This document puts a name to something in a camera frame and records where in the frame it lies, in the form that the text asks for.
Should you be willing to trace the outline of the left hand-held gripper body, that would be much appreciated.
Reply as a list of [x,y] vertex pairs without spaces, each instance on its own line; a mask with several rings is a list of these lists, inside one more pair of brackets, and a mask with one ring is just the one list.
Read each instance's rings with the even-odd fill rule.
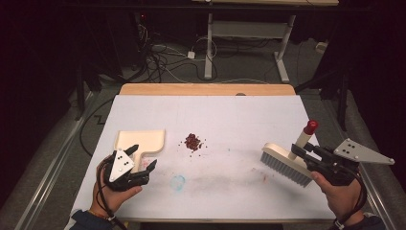
[[115,192],[124,192],[135,186],[146,185],[149,182],[150,167],[139,171],[142,153],[134,150],[117,149],[113,159],[108,160],[105,167],[103,182]]

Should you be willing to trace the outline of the white table cover sheet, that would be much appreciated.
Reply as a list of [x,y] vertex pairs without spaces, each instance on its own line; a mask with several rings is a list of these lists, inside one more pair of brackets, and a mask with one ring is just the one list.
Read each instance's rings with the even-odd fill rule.
[[[95,169],[115,148],[121,130],[166,131],[144,189],[118,211],[139,221],[289,221],[332,219],[315,183],[302,187],[260,161],[262,148],[285,149],[308,121],[298,96],[118,96],[74,202],[91,203]],[[190,133],[205,147],[180,145]]]

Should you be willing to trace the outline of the black stand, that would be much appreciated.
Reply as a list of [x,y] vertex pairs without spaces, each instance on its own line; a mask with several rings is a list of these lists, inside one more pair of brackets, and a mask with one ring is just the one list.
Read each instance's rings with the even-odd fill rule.
[[322,100],[332,100],[334,97],[338,99],[336,118],[340,128],[346,131],[349,69],[339,66],[326,71],[324,74],[316,74],[311,80],[296,86],[294,91],[300,93],[307,88],[320,89],[319,95]]
[[77,116],[78,121],[85,110],[85,93],[84,85],[87,84],[88,88],[92,92],[100,92],[102,90],[102,84],[99,80],[99,73],[93,63],[80,64],[76,70],[76,92],[77,92]]

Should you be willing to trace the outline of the cream dustpan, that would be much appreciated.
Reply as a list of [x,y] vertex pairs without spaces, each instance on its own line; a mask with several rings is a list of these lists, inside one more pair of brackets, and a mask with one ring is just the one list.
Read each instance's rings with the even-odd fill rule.
[[144,155],[151,155],[160,152],[165,144],[166,131],[161,130],[140,130],[123,131],[118,133],[115,143],[115,149],[127,150],[137,145],[138,149],[131,154],[134,167],[131,170],[137,173],[140,170],[142,158]]

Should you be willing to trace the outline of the white metal desk frame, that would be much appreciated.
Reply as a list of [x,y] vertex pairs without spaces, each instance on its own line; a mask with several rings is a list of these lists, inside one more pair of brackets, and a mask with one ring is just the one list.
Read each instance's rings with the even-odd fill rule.
[[291,12],[288,18],[283,22],[258,22],[247,19],[216,19],[212,12],[208,13],[207,20],[207,48],[205,55],[204,79],[212,80],[214,78],[214,57],[218,48],[214,43],[215,37],[241,37],[241,38],[265,38],[280,39],[282,41],[279,51],[274,52],[275,64],[283,83],[289,83],[290,79],[286,72],[283,56],[294,27],[297,14],[294,10],[301,7],[313,10],[314,8],[336,7],[338,0],[193,0],[194,2],[205,3],[207,7],[219,7],[221,4],[231,7],[243,7],[244,5],[259,7],[288,7]]

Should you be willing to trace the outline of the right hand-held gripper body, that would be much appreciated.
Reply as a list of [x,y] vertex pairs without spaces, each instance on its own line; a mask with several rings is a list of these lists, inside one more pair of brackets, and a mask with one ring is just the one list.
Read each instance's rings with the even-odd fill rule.
[[362,146],[350,138],[335,149],[320,147],[316,154],[320,160],[309,155],[306,167],[311,172],[320,173],[333,186],[348,186],[358,174],[360,163],[393,165],[393,158]]

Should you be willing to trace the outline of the cream brush with red-tipped handle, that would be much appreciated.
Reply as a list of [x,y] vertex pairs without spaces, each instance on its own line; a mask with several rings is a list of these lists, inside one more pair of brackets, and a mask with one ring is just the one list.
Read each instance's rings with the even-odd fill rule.
[[[309,120],[294,145],[303,148],[317,127],[316,121]],[[273,143],[266,143],[262,148],[260,161],[302,187],[306,187],[311,182],[310,171],[307,169],[305,161],[292,150],[284,149]]]

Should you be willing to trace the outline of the person's left hand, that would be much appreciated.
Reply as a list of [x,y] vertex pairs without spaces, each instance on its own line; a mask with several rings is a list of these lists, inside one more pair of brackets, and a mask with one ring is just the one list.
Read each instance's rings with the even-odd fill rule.
[[131,199],[143,188],[141,186],[133,187],[125,192],[115,192],[106,187],[103,183],[104,162],[101,161],[96,169],[96,183],[93,188],[93,200],[89,208],[91,213],[98,217],[109,218],[115,214],[123,203]]

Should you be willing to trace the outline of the pile of red crumbs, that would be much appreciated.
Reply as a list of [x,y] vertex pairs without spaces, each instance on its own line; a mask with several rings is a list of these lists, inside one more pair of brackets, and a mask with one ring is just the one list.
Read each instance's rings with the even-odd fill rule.
[[190,133],[180,145],[185,147],[190,153],[195,153],[205,147],[205,139],[201,139],[198,135]]

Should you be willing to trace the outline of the person's right hand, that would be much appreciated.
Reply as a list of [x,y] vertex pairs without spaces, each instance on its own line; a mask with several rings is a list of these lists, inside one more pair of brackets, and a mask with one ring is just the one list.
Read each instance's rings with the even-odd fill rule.
[[347,221],[344,221],[345,215],[355,208],[361,192],[361,186],[356,180],[353,180],[349,186],[332,186],[318,172],[312,172],[311,176],[326,195],[329,209],[343,225],[351,226],[364,219],[363,213],[357,211]]

